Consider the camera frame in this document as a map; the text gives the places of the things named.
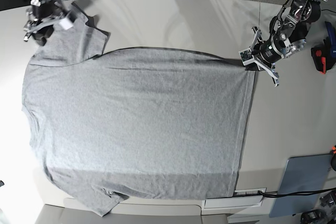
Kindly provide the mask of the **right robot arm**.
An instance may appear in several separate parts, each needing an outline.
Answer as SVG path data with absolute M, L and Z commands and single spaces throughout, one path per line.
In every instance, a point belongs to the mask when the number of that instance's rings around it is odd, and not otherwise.
M 59 25 L 68 30 L 73 27 L 76 14 L 65 7 L 61 0 L 30 0 L 30 8 L 26 10 L 28 21 L 24 26 L 27 42 L 29 38 L 44 46 L 54 32 L 54 26 Z

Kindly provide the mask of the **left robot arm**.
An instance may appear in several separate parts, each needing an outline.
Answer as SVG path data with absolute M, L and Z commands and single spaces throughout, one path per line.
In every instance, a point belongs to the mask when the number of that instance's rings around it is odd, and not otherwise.
M 251 46 L 239 53 L 245 69 L 265 71 L 274 85 L 279 86 L 275 63 L 304 48 L 311 24 L 321 16 L 321 1 L 327 0 L 286 0 L 269 24 L 267 40 L 262 39 L 261 30 L 254 26 Z

